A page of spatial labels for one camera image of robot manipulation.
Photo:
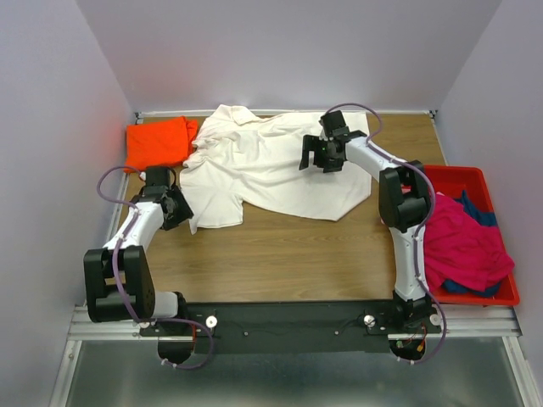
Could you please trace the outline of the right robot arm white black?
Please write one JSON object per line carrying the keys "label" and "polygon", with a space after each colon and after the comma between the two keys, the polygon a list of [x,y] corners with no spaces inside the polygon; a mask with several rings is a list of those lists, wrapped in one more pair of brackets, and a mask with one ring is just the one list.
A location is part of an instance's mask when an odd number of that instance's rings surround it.
{"label": "right robot arm white black", "polygon": [[302,139],[299,169],[313,164],[325,173],[355,164],[378,182],[378,212],[389,228],[395,253],[395,288],[387,322],[409,332],[434,313],[425,277],[425,224],[434,212],[435,191],[418,161],[406,161],[379,147],[364,131],[352,131],[343,113],[331,108],[319,123],[322,134]]}

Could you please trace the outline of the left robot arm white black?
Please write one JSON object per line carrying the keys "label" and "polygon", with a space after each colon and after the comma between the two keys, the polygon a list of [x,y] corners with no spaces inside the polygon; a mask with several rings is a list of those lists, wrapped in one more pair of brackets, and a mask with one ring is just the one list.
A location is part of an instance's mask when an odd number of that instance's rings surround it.
{"label": "left robot arm white black", "polygon": [[169,231],[193,217],[176,182],[176,172],[167,166],[145,170],[144,185],[129,201],[106,196],[99,179],[102,199],[128,207],[120,229],[101,247],[88,250],[83,258],[87,312],[95,323],[159,320],[171,335],[182,333],[188,324],[186,300],[179,292],[160,292],[154,287],[146,252],[157,231]]}

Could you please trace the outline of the white t-shirt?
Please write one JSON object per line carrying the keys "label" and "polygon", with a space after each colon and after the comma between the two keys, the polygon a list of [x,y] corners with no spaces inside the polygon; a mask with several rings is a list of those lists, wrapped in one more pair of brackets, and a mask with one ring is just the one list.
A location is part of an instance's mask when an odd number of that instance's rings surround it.
{"label": "white t-shirt", "polygon": [[243,106],[221,105],[201,125],[179,175],[193,211],[191,233],[238,226],[245,203],[285,215],[340,220],[370,197],[372,178],[355,164],[335,173],[299,169],[302,140],[317,136],[319,112],[261,118]]}

